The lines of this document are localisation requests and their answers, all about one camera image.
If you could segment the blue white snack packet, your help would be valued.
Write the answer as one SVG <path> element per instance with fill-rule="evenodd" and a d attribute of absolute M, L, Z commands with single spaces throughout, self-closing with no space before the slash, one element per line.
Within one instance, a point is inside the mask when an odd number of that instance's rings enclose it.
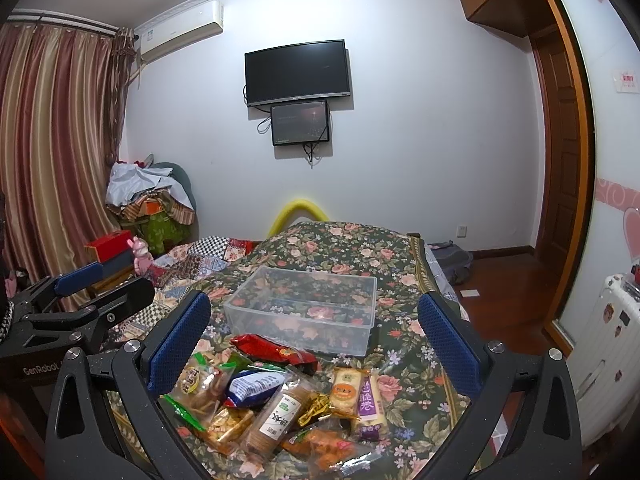
<path fill-rule="evenodd" d="M 284 384 L 287 372 L 247 370 L 232 379 L 228 385 L 224 406 L 250 408 L 265 404 Z"/>

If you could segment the brown cracker sleeve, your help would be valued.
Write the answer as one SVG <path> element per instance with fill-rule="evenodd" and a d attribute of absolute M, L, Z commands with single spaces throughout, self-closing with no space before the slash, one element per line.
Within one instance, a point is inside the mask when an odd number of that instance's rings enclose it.
<path fill-rule="evenodd" d="M 243 452 L 252 460 L 268 460 L 310 404 L 315 392 L 310 380 L 288 378 L 248 428 L 241 443 Z"/>

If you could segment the purple coconut roll packet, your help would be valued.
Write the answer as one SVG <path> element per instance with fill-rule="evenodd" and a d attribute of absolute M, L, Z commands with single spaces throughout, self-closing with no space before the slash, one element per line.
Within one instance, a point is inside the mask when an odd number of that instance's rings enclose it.
<path fill-rule="evenodd" d="M 378 374 L 370 374 L 362 383 L 357 405 L 357 418 L 352 422 L 352 434 L 359 441 L 378 442 L 388 434 Z"/>

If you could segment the orange cracker packet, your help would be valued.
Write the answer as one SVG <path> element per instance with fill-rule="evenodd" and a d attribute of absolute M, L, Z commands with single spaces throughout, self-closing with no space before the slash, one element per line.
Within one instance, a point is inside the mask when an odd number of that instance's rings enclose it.
<path fill-rule="evenodd" d="M 329 401 L 332 410 L 342 417 L 356 417 L 363 379 L 367 373 L 351 367 L 333 371 Z"/>

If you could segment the yellow white noodle snack bag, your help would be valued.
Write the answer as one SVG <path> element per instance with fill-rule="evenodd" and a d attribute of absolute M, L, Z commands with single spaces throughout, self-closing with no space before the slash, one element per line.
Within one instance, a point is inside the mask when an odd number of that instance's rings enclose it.
<path fill-rule="evenodd" d="M 332 415 L 330 397 L 325 393 L 315 393 L 311 396 L 309 405 L 297 419 L 297 425 L 305 428 L 313 422 Z"/>

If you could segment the pink plush toy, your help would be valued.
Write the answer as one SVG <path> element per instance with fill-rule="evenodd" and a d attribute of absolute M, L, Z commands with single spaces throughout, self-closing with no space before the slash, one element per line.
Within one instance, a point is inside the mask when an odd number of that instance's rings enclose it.
<path fill-rule="evenodd" d="M 142 276 L 149 271 L 153 263 L 153 256 L 149 250 L 149 245 L 142 238 L 134 236 L 131 240 L 127 240 L 128 246 L 134 256 L 134 273 Z"/>

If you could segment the pile of clothes and bags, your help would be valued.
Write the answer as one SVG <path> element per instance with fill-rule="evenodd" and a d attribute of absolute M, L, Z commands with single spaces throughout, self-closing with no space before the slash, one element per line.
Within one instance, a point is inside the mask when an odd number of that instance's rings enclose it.
<path fill-rule="evenodd" d="M 154 257 L 186 242 L 196 225 L 196 200 L 189 176 L 174 162 L 116 162 L 105 207 L 119 224 L 141 237 Z"/>

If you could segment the red snack bag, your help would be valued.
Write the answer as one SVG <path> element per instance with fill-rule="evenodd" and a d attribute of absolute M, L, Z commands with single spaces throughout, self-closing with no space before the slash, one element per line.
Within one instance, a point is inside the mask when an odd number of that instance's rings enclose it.
<path fill-rule="evenodd" d="M 292 366 L 312 376 L 318 372 L 319 362 L 310 352 L 279 344 L 256 334 L 233 336 L 230 344 L 249 358 L 279 366 Z"/>

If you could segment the yellow foam tube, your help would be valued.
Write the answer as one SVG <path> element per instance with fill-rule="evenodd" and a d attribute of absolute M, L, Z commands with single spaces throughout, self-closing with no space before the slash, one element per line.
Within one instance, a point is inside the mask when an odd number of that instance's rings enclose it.
<path fill-rule="evenodd" d="M 287 203 L 278 213 L 268 231 L 268 237 L 281 233 L 295 218 L 304 216 L 312 221 L 327 222 L 329 216 L 310 200 L 298 198 Z"/>

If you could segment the grey backpack on floor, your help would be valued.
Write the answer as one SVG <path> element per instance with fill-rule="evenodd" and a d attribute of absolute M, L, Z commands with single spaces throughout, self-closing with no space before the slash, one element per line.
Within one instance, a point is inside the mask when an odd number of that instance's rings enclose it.
<path fill-rule="evenodd" d="M 431 251 L 451 285 L 465 283 L 471 275 L 473 255 L 452 240 L 430 244 Z"/>

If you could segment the clear plastic storage box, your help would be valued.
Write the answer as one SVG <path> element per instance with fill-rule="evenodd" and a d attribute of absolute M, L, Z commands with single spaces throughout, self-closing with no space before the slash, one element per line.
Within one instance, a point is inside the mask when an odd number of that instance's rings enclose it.
<path fill-rule="evenodd" d="M 260 266 L 224 302 L 224 314 L 233 335 L 361 358 L 368 352 L 377 299 L 372 276 Z"/>

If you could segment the floral green bed quilt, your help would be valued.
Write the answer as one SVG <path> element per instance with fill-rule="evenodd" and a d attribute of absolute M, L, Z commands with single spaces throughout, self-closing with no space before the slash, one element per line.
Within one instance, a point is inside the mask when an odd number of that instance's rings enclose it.
<path fill-rule="evenodd" d="M 210 321 L 196 348 L 214 363 L 233 356 L 236 334 L 265 333 L 312 352 L 318 383 L 363 368 L 378 381 L 386 429 L 375 442 L 373 479 L 413 479 L 468 406 L 451 385 L 418 320 L 424 292 L 457 297 L 413 235 L 345 222 L 310 222 L 268 238 L 240 258 L 193 246 L 172 250 L 155 272 L 152 304 L 112 330 L 114 341 L 145 337 L 188 292 L 204 292 Z"/>

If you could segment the white air conditioner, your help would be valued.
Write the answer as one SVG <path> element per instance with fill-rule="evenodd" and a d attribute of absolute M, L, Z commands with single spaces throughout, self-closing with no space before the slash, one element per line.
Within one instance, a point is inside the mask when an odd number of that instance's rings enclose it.
<path fill-rule="evenodd" d="M 198 41 L 224 31 L 224 7 L 210 0 L 177 13 L 139 32 L 140 58 L 152 63 Z"/>

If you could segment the wooden door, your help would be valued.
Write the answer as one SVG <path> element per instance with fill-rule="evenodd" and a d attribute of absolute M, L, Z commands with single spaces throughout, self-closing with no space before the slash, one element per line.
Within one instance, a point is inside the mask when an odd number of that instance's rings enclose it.
<path fill-rule="evenodd" d="M 536 256 L 559 276 L 570 251 L 578 205 L 578 94 L 558 29 L 538 32 L 532 47 L 544 106 L 544 200 Z"/>

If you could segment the small black wall monitor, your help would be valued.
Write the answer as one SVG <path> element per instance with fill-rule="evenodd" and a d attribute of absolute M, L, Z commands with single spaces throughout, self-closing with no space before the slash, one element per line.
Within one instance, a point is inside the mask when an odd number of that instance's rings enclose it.
<path fill-rule="evenodd" d="M 273 105 L 270 119 L 272 145 L 277 148 L 330 140 L 330 110 L 326 101 Z"/>

